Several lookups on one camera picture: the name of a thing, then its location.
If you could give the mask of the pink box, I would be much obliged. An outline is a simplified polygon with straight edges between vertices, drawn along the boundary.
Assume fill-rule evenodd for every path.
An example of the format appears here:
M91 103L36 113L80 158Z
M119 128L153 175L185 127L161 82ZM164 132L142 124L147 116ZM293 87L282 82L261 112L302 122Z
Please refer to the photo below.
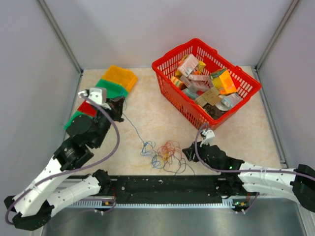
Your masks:
M198 66L199 61L193 54L188 54L179 63L178 71L185 77L189 76L193 70Z

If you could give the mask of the orange green carton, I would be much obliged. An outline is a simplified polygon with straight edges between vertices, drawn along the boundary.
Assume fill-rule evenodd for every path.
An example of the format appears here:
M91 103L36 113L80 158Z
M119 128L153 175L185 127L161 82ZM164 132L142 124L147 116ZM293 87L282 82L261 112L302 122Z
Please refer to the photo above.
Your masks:
M213 86L221 95L236 93L237 89L227 68L219 69L209 75Z

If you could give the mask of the yellow plastic bin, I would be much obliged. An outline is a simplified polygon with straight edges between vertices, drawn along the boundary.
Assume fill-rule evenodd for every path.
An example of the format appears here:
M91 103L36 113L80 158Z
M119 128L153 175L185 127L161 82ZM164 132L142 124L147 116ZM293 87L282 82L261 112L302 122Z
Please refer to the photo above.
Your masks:
M111 65L101 78L122 86L127 92L131 92L138 81L137 76L131 70L116 65Z

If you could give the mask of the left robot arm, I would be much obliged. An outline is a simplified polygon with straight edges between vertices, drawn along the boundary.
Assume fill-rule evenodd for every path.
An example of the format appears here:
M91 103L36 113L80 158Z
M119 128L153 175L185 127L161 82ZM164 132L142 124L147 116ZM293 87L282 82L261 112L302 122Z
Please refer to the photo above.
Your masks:
M96 110L91 118L86 114L75 117L67 127L69 137L54 152L47 166L20 194L4 200L7 208L5 221L16 229L34 231L55 216L59 211L85 197L111 191L108 173L98 170L78 184L61 191L57 187L73 173L97 166L114 155L120 144L116 122L122 122L124 96L95 99L82 96ZM116 132L116 144L112 151L101 160L86 165L93 157L92 149L100 148L110 127Z

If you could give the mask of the red plastic bin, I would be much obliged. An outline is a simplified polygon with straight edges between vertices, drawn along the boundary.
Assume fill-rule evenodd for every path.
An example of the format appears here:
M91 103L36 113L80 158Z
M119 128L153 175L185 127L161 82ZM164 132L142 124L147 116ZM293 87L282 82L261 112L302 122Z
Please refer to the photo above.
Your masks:
M88 116L94 117L97 114L97 110L89 103L84 101L77 109L77 111L84 113Z

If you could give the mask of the green plastic bin front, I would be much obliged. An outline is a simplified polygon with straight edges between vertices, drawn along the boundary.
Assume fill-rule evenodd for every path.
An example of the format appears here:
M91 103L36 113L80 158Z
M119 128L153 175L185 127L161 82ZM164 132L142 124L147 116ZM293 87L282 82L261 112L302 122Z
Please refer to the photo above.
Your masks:
M77 117L81 117L81 116L86 116L88 118L93 118L92 116L90 115L87 115L83 112L80 112L80 111L76 111L72 116L71 118L69 119L69 121L64 125L64 130L67 130L67 128L73 124L75 122L75 120L77 119Z

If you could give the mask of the metal front plate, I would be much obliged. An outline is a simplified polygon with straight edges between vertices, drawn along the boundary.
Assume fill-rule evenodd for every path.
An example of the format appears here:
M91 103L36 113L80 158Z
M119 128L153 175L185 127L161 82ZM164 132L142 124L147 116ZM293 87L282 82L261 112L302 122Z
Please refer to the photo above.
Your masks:
M44 236L305 236L297 204L257 199L246 214L215 208L117 208L101 215L70 208Z

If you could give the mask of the green plastic bin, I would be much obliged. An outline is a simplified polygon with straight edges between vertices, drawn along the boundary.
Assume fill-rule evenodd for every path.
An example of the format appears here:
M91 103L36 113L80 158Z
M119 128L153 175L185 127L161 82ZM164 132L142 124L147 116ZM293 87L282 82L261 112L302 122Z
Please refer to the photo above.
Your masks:
M107 90L107 98L115 98L118 96L124 96L127 97L128 92L125 90L124 87L122 87L119 84L100 79L96 87L105 88Z
M83 112L80 112L80 111L76 111L72 116L71 118L69 119L69 121L64 125L64 130L67 130L67 128L73 124L75 122L75 120L77 119L77 117L81 117L81 116L86 116L88 118L93 118L92 116L90 115L87 115Z

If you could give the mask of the brown cardboard box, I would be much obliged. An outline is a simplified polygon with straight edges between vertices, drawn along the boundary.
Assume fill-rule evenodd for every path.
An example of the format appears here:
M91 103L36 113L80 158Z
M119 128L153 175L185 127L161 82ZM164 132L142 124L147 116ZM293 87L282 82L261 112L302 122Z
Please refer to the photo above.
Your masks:
M201 96L195 99L195 103L201 107L209 104L211 106L215 106L217 103L221 102L221 98L219 97L220 92L216 87L210 88L208 91L203 93Z

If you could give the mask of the green plastic bin rear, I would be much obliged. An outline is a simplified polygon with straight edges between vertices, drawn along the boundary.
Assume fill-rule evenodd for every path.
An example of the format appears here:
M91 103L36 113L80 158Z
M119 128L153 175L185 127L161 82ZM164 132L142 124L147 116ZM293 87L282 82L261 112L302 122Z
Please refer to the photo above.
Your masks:
M124 96L127 97L128 92L125 90L124 87L122 87L119 84L100 79L96 87L105 88L107 90L107 98L115 98L118 96Z

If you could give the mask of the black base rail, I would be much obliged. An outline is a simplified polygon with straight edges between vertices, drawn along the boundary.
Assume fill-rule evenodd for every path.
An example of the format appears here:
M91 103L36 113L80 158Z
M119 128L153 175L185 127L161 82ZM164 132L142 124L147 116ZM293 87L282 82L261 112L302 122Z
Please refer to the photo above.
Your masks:
M109 186L95 194L119 204L207 204L237 195L247 195L240 181L218 175L111 176Z

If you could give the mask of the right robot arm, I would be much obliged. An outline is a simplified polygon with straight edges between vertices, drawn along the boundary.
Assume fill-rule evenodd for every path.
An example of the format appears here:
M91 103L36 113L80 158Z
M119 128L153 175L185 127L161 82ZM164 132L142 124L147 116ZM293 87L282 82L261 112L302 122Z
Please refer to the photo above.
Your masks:
M201 162L220 173L234 195L244 191L286 198L315 211L315 170L299 164L293 169L268 168L228 156L217 145L193 143L182 149L188 161Z

